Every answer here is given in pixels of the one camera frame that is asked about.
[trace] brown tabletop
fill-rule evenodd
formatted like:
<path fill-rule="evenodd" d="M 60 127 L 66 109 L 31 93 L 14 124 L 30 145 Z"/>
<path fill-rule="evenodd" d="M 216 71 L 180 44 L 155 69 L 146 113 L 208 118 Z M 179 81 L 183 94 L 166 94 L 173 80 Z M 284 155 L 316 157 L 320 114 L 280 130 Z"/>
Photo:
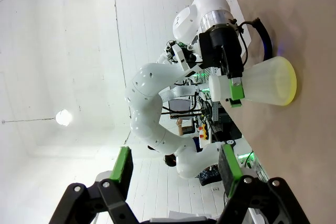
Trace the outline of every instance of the brown tabletop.
<path fill-rule="evenodd" d="M 238 0 L 245 20 L 259 17 L 274 54 L 297 74 L 292 104 L 222 105 L 271 177 L 284 178 L 311 223 L 336 223 L 336 0 Z M 264 49 L 249 29 L 247 66 Z"/>

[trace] hand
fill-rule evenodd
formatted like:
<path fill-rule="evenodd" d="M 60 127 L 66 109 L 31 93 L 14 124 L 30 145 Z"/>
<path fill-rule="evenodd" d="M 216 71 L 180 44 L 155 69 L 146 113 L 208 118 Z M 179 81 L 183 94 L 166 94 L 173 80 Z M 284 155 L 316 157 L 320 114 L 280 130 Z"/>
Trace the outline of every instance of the hand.
<path fill-rule="evenodd" d="M 177 125 L 177 126 L 180 126 L 180 125 L 182 125 L 182 122 L 183 122 L 183 120 L 182 120 L 181 118 L 178 118 L 178 119 L 176 120 L 176 125 Z"/>

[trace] screw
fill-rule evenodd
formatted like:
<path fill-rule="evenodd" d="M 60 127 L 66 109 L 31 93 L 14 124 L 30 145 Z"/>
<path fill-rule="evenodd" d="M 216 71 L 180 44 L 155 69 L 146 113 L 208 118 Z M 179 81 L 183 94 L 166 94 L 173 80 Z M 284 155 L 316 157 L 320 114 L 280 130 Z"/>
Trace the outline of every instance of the screw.
<path fill-rule="evenodd" d="M 279 186 L 279 185 L 280 185 L 280 182 L 277 181 L 277 180 L 274 180 L 274 181 L 272 182 L 272 185 L 274 185 L 274 186 Z"/>
<path fill-rule="evenodd" d="M 252 182 L 251 178 L 244 178 L 244 183 L 250 184 Z"/>
<path fill-rule="evenodd" d="M 109 186 L 110 186 L 110 183 L 108 183 L 108 182 L 104 182 L 104 183 L 103 183 L 103 187 L 106 188 L 106 187 L 109 187 Z"/>

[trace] light bulb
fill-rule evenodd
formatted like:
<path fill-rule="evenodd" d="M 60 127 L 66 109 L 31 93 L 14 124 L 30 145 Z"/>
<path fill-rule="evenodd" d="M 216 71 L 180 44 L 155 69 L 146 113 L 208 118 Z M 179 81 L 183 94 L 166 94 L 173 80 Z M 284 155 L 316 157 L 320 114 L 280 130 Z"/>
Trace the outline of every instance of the light bulb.
<path fill-rule="evenodd" d="M 56 114 L 55 120 L 60 125 L 68 126 L 72 121 L 72 115 L 67 110 L 61 110 Z"/>

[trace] desk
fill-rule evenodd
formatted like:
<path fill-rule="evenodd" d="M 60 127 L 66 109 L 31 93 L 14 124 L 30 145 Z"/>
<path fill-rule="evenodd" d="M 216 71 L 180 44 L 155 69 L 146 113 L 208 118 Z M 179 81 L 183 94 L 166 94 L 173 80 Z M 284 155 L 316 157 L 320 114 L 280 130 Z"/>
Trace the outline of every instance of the desk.
<path fill-rule="evenodd" d="M 283 177 L 311 223 L 334 223 L 336 213 L 336 0 L 238 0 L 246 20 L 260 17 L 274 52 L 297 74 L 286 107 L 243 101 L 222 105 L 270 177 Z M 255 30 L 247 66 L 264 52 Z"/>

